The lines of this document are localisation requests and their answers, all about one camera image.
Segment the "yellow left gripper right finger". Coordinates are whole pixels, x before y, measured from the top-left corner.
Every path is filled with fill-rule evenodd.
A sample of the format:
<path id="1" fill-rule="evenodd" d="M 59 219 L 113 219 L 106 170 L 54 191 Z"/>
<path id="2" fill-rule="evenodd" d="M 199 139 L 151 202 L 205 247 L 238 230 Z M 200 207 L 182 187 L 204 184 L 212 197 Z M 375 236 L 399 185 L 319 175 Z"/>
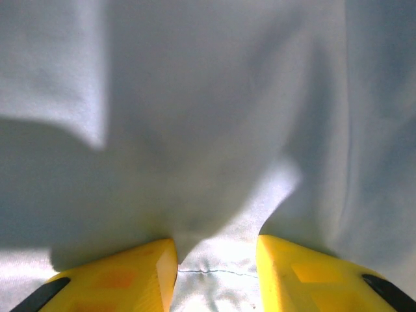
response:
<path id="1" fill-rule="evenodd" d="M 260 235 L 256 264 L 264 312 L 416 312 L 416 301 L 379 273 Z"/>

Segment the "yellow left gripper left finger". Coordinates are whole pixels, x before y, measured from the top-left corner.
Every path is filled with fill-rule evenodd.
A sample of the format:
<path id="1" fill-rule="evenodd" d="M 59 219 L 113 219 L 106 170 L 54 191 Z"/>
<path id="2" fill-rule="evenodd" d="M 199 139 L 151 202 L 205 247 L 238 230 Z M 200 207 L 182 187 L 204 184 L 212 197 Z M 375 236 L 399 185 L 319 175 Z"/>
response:
<path id="1" fill-rule="evenodd" d="M 178 262 L 161 239 L 63 271 L 10 312 L 170 312 Z"/>

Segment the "light blue zip jacket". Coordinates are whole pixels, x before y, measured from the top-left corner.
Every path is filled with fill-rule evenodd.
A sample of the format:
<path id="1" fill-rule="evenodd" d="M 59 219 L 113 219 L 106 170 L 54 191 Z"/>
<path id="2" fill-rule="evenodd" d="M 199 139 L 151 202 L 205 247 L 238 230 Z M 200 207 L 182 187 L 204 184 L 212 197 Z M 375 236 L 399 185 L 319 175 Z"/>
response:
<path id="1" fill-rule="evenodd" d="M 163 238 L 258 311 L 260 234 L 416 300 L 416 0 L 0 0 L 0 312 Z"/>

